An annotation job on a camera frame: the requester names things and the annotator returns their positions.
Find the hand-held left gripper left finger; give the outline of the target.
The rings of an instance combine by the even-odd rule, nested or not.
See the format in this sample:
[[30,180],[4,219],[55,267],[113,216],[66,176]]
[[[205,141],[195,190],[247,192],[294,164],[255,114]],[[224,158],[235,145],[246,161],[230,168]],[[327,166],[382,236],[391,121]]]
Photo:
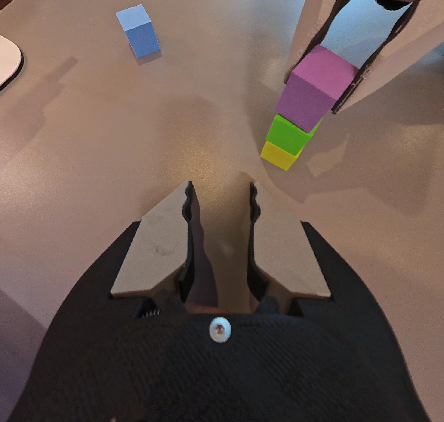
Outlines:
[[193,184],[183,182],[145,214],[111,289],[113,298],[178,293],[185,302],[194,283],[191,226]]

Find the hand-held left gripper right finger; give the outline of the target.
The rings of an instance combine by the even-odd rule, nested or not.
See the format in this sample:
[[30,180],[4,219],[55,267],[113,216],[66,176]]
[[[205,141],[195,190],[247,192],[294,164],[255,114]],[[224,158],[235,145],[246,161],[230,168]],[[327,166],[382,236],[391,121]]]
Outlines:
[[295,298],[329,300],[331,292],[297,214],[262,185],[250,183],[247,284],[257,302],[274,297],[281,312]]

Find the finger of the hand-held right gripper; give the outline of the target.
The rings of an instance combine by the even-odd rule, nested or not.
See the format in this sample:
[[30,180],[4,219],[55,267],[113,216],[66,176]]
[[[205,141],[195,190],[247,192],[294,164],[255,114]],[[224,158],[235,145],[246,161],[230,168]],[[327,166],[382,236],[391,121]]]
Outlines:
[[329,31],[336,15],[351,0],[305,0],[290,47],[285,83],[294,68]]
[[332,108],[337,114],[369,96],[444,40],[444,0],[415,0],[367,59]]

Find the purple foam cube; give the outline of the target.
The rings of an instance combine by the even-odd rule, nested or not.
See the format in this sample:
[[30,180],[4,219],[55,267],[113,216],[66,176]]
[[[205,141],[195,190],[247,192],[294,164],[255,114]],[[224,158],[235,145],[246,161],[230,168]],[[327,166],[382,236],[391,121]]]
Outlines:
[[358,68],[329,49],[315,46],[293,69],[276,112],[307,133],[339,100]]

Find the yellow foam cube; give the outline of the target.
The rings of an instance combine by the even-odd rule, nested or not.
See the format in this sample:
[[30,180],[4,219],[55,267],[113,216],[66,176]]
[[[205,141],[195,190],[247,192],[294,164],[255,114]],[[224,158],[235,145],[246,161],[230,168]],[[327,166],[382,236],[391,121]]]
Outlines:
[[288,170],[297,160],[302,150],[296,155],[292,155],[275,144],[265,141],[260,157],[283,170]]

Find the green foam cube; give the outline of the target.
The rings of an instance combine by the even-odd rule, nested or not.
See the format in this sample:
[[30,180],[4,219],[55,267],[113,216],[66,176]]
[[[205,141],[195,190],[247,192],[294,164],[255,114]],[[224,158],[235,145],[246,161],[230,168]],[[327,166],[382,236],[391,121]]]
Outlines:
[[311,132],[306,132],[280,114],[276,114],[266,136],[266,141],[296,156],[313,137],[320,123],[321,120]]

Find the light blue foam cube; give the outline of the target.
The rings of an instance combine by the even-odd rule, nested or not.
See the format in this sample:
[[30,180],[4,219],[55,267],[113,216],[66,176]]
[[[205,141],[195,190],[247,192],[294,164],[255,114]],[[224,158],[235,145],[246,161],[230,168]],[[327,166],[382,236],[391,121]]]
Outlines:
[[142,4],[116,12],[136,58],[161,51],[152,21]]

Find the white document stand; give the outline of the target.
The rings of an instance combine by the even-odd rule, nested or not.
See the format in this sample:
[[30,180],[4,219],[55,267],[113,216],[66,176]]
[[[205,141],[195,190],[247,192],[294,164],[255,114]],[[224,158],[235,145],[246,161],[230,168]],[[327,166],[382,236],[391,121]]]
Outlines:
[[0,90],[3,90],[20,73],[24,65],[21,49],[11,40],[0,36]]

